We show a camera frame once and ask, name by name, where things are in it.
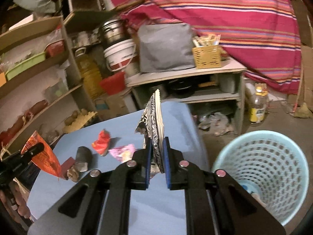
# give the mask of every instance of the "blue table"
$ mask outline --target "blue table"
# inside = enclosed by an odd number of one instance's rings
[[[206,149],[199,138],[197,128],[184,103],[165,102],[161,104],[164,135],[169,137],[172,148],[183,152],[184,159],[209,170]],[[92,149],[91,143],[98,138],[102,129],[111,137],[120,137],[116,146],[133,143],[142,148],[143,135],[134,131],[142,111],[104,121],[87,128],[64,135],[54,148],[54,153],[62,164],[70,156],[75,158],[79,146]],[[102,157],[94,155],[92,168],[102,172],[115,169],[120,162],[110,154]],[[27,205],[32,215],[38,219],[71,187],[71,180],[58,179],[41,171],[29,195]],[[186,210],[184,191],[167,189],[165,174],[157,174],[150,180],[146,191],[132,191],[130,200],[129,235],[184,235],[186,234]]]

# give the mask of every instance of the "pink wrapper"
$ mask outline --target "pink wrapper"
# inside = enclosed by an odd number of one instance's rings
[[[134,144],[129,144],[109,149],[109,152],[115,159],[124,163],[132,159],[135,150]]]

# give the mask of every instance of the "red box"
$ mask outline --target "red box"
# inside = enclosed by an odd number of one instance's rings
[[[54,57],[64,52],[64,39],[50,43],[45,48],[46,58]]]
[[[100,86],[109,95],[115,95],[126,88],[125,85],[125,72],[120,71],[113,76],[101,80]]]

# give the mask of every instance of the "plastic basket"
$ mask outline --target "plastic basket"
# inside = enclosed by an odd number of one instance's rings
[[[100,82],[100,86],[109,95],[115,95],[126,88],[125,72],[120,71],[113,76],[107,77]]]
[[[193,48],[192,53],[197,69],[222,67],[221,55],[218,45]]]
[[[283,134],[255,131],[230,142],[212,170],[224,169],[286,225],[300,209],[309,186],[309,167],[299,146]]]
[[[20,73],[22,73],[23,71],[29,69],[30,67],[40,62],[43,62],[45,59],[46,59],[46,54],[42,52],[42,53],[32,56],[31,58],[26,59],[23,62],[20,62],[12,70],[7,71],[7,73],[5,74],[7,77],[7,80],[12,79],[15,76],[19,75]]]

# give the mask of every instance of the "red striped fabric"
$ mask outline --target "red striped fabric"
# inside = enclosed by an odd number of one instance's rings
[[[117,5],[132,0],[112,0]],[[186,22],[199,35],[221,34],[220,44],[248,68],[246,75],[283,93],[297,93],[301,48],[289,0],[145,0],[123,18],[142,24]]]

